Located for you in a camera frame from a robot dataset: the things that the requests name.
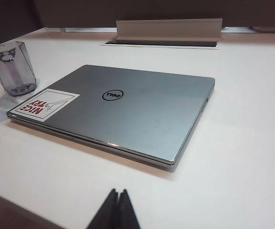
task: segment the white table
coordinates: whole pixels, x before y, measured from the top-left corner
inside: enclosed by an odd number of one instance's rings
[[[174,173],[14,123],[0,85],[0,196],[86,228],[112,188],[143,229],[275,229],[275,34],[223,33],[219,50],[102,46],[114,33],[45,29],[25,42],[35,93],[84,64],[209,76],[215,91]]]

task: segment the dark object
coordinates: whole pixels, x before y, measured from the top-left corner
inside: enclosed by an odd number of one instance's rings
[[[133,44],[133,45],[167,45],[167,46],[196,46],[196,47],[215,47],[217,42],[182,42],[182,41],[130,41],[130,40],[111,40],[106,44]]]
[[[0,197],[0,229],[63,229]]]
[[[118,193],[112,189],[87,229],[140,229],[127,190],[118,200]]]

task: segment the silver laptop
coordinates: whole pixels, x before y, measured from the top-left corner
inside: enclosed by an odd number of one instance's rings
[[[14,122],[174,171],[214,78],[85,65],[7,112]]]

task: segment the white desk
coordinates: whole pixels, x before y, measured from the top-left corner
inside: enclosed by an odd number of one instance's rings
[[[113,33],[25,42],[43,89],[84,64],[210,76],[215,91],[174,173],[11,123],[32,94],[0,86],[0,195],[69,229],[126,188],[143,229],[275,229],[275,34],[223,33],[219,50],[101,46]]]

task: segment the dell logo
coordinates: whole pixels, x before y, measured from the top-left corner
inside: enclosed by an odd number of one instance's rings
[[[121,90],[110,90],[105,92],[102,95],[102,98],[107,101],[112,101],[116,99],[120,99],[123,96],[123,91]]]

